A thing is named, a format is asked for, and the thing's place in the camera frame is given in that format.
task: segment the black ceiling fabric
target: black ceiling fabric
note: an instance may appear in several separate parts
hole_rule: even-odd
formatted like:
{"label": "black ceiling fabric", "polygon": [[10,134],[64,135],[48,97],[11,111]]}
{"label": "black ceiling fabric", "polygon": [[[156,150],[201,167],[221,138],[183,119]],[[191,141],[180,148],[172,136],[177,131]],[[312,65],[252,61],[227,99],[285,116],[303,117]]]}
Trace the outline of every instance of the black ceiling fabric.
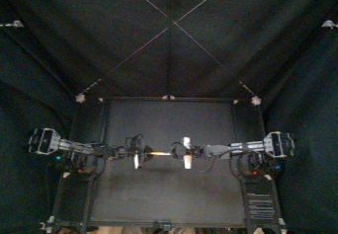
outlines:
{"label": "black ceiling fabric", "polygon": [[73,95],[247,98],[336,0],[7,1]]}

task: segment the black fabric enclosure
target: black fabric enclosure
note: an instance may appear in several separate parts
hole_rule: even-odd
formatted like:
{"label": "black fabric enclosure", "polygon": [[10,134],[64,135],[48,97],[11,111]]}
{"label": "black fabric enclosure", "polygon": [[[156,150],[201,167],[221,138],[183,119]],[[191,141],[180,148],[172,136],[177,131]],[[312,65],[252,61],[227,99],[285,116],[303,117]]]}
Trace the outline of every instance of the black fabric enclosure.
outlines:
{"label": "black fabric enclosure", "polygon": [[277,179],[297,233],[338,233],[338,0],[0,0],[0,232],[50,215],[52,158],[34,127],[68,137],[76,107],[110,97],[263,99],[267,131],[293,135]]}

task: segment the black fabric wall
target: black fabric wall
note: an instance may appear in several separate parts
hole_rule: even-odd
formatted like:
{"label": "black fabric wall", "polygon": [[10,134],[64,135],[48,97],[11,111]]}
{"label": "black fabric wall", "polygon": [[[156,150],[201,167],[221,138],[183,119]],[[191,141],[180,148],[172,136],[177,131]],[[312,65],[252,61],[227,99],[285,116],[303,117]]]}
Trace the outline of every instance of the black fabric wall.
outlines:
{"label": "black fabric wall", "polygon": [[281,213],[300,233],[338,233],[338,31],[316,30],[299,50],[276,80],[279,94],[267,94],[276,96],[265,107],[268,131],[296,139],[277,180]]}
{"label": "black fabric wall", "polygon": [[[2,0],[0,5],[0,22],[11,23],[17,17]],[[73,102],[26,29],[0,29],[0,50],[0,233],[37,233],[50,215],[56,177],[46,168],[52,159],[24,153],[21,146],[34,127],[68,135]]]}

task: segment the black panel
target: black panel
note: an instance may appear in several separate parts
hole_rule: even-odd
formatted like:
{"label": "black panel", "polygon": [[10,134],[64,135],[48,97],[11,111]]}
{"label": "black panel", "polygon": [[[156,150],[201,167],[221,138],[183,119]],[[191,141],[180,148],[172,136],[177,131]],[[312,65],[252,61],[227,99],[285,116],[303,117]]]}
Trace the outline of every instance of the black panel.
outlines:
{"label": "black panel", "polygon": [[[248,115],[240,116],[241,125]],[[145,143],[168,151],[172,142],[189,136],[193,145],[233,141],[229,103],[113,101],[106,105],[105,142],[124,144],[142,133]],[[192,169],[170,157],[157,157],[133,169],[133,160],[106,162],[98,178],[90,221],[126,224],[168,220],[191,226],[243,226],[240,185],[228,161],[193,161]]]}

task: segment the small white object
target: small white object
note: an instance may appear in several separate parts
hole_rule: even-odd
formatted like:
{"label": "small white object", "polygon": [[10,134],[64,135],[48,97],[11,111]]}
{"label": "small white object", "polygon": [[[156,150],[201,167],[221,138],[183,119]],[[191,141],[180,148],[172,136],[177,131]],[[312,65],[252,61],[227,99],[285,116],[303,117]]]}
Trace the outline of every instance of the small white object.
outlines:
{"label": "small white object", "polygon": [[184,155],[183,156],[183,162],[184,162],[184,169],[191,169],[191,155]]}
{"label": "small white object", "polygon": [[24,28],[24,25],[22,25],[22,23],[20,21],[14,21],[13,24],[11,24],[11,26],[14,28]]}
{"label": "small white object", "polygon": [[251,103],[256,106],[261,103],[261,99],[257,96],[253,96],[251,99]]}
{"label": "small white object", "polygon": [[279,225],[285,225],[284,221],[281,218],[279,218]]}
{"label": "small white object", "polygon": [[332,30],[333,27],[338,28],[338,26],[331,20],[324,21],[324,23],[321,24],[321,28],[329,28]]}
{"label": "small white object", "polygon": [[267,178],[267,180],[272,179],[269,175],[264,175],[264,177]]}
{"label": "small white object", "polygon": [[69,172],[62,173],[62,178],[65,179],[69,176]]}
{"label": "small white object", "polygon": [[80,93],[77,96],[74,96],[74,99],[78,103],[82,103],[85,101],[85,96],[82,93]]}
{"label": "small white object", "polygon": [[191,144],[189,144],[189,137],[184,137],[181,139],[181,145],[184,146],[185,149],[189,149]]}
{"label": "small white object", "polygon": [[40,222],[40,224],[42,225],[40,229],[46,230],[46,224],[44,222]]}
{"label": "small white object", "polygon": [[134,169],[137,170],[138,167],[140,167],[138,154],[134,154],[134,157],[133,157],[133,165],[134,165]]}

